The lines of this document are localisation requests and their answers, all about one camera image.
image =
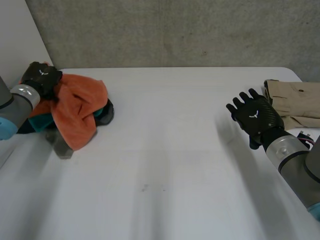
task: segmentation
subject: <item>clothing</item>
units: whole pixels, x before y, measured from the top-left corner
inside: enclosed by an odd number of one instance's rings
[[[63,74],[58,85],[54,87],[54,93],[58,101],[42,99],[29,117],[42,115],[49,118],[50,115],[46,114],[51,113],[65,142],[74,151],[78,150],[85,146],[96,132],[93,113],[107,104],[107,88],[101,80]]]
[[[264,86],[286,130],[320,128],[320,83],[266,80]]]

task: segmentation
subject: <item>gray cylinder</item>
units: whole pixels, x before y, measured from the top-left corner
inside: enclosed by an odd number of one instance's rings
[[[7,88],[5,82],[0,76],[0,107],[6,104],[7,102],[9,102],[11,98],[12,98],[12,95],[9,89]]]

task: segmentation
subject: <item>robotic hand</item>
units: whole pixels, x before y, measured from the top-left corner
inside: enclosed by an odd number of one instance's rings
[[[54,87],[62,72],[46,63],[33,62],[22,76],[21,84],[10,91],[0,77],[0,140],[11,138],[40,102],[57,100]]]
[[[254,89],[249,89],[252,98],[246,93],[240,92],[242,103],[237,97],[233,99],[237,109],[227,104],[227,109],[231,112],[231,117],[238,122],[240,127],[249,135],[249,145],[251,149],[258,149],[271,129],[285,129],[284,121],[276,110],[269,104],[267,99],[259,95]]]
[[[320,222],[320,140],[311,152],[284,130],[284,122],[267,99],[252,88],[227,104],[231,117],[249,135],[251,149],[263,145],[267,157],[278,169],[303,205]]]

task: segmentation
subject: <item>beige pants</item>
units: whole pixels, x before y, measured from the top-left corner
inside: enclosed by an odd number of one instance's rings
[[[320,128],[320,83],[267,80],[268,97],[286,130]]]

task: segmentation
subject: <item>teal cloth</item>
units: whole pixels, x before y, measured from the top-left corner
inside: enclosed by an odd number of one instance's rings
[[[318,222],[320,222],[320,202],[308,207],[307,211],[311,213]]]
[[[103,108],[95,111],[93,113],[94,117],[98,117],[103,111]],[[29,123],[33,127],[33,129],[39,133],[42,132],[46,127],[54,122],[54,118],[52,117],[51,113],[45,113],[37,116],[30,117],[28,119]]]

